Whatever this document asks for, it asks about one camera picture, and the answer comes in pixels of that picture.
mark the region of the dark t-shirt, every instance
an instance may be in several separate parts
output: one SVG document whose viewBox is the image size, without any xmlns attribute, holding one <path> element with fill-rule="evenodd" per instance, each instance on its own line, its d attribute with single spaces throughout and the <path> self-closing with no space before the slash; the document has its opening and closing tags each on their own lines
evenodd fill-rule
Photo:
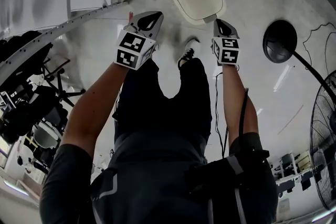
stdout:
<svg viewBox="0 0 336 224">
<path fill-rule="evenodd" d="M 249 136 L 261 148 L 259 136 Z M 116 147 L 109 168 L 92 185 L 90 156 L 74 145 L 59 148 L 40 200 L 43 223 L 209 223 L 208 201 L 192 199 L 184 180 L 190 166 L 206 164 L 201 136 L 142 131 L 120 137 Z M 230 151 L 237 147 L 234 142 Z M 262 178 L 262 189 L 241 194 L 247 223 L 275 217 L 275 182 L 271 173 Z M 237 208 L 233 193 L 223 197 L 234 209 L 226 216 Z"/>
</svg>

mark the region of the black and white sneaker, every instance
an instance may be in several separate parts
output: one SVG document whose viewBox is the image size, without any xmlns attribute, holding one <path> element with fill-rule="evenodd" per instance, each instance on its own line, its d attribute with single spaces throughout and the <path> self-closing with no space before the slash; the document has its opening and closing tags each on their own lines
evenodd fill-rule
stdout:
<svg viewBox="0 0 336 224">
<path fill-rule="evenodd" d="M 196 38 L 196 37 L 193 37 L 192 39 L 190 39 L 188 41 L 188 43 L 185 45 L 185 50 L 184 50 L 184 53 L 183 55 L 181 56 L 181 58 L 177 61 L 177 66 L 178 68 L 180 69 L 181 66 L 193 59 L 194 57 L 197 57 L 198 53 L 199 53 L 199 50 L 201 48 L 201 44 L 200 44 L 200 41 Z"/>
</svg>

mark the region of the black pole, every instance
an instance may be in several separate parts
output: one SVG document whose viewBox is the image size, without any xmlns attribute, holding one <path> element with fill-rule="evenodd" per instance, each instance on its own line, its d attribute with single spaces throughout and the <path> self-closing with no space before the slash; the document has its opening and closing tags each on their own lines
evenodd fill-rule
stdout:
<svg viewBox="0 0 336 224">
<path fill-rule="evenodd" d="M 321 85 L 324 87 L 324 89 L 326 90 L 326 92 L 329 94 L 332 102 L 334 104 L 336 104 L 336 95 L 334 94 L 334 92 L 330 89 L 330 87 L 328 86 L 328 84 L 325 82 L 325 80 L 321 77 L 321 75 L 315 70 L 313 69 L 313 67 L 307 63 L 306 60 L 304 60 L 296 51 L 291 51 L 291 53 L 293 53 L 293 55 L 300 61 L 303 63 L 303 65 L 305 67 L 307 67 L 307 69 L 313 74 L 313 76 L 319 81 L 319 83 L 321 83 Z"/>
</svg>

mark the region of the black fan grille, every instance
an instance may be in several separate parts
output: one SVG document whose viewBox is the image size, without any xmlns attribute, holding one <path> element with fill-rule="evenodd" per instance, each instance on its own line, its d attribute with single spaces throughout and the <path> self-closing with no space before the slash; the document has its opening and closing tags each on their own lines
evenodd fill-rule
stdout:
<svg viewBox="0 0 336 224">
<path fill-rule="evenodd" d="M 326 79 L 331 90 L 336 93 L 336 71 Z M 330 117 L 336 106 L 323 87 L 320 87 L 313 107 L 310 129 L 310 152 L 314 173 L 319 171 L 321 179 L 316 182 L 324 207 L 331 209 L 336 200 L 336 135 L 330 127 Z"/>
</svg>

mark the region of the forearm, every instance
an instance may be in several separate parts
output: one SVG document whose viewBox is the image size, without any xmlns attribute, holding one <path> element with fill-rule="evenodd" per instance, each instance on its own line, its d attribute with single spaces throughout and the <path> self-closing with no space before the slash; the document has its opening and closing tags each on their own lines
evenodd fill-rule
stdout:
<svg viewBox="0 0 336 224">
<path fill-rule="evenodd" d="M 239 136 L 239 121 L 243 106 L 245 88 L 235 66 L 223 65 L 223 100 L 225 121 L 229 132 L 229 145 Z M 256 110 L 247 99 L 244 133 L 258 133 L 258 119 Z"/>
<path fill-rule="evenodd" d="M 127 75 L 128 68 L 111 64 L 87 90 L 73 108 L 62 144 L 74 144 L 91 157 L 94 145 L 104 127 Z"/>
</svg>

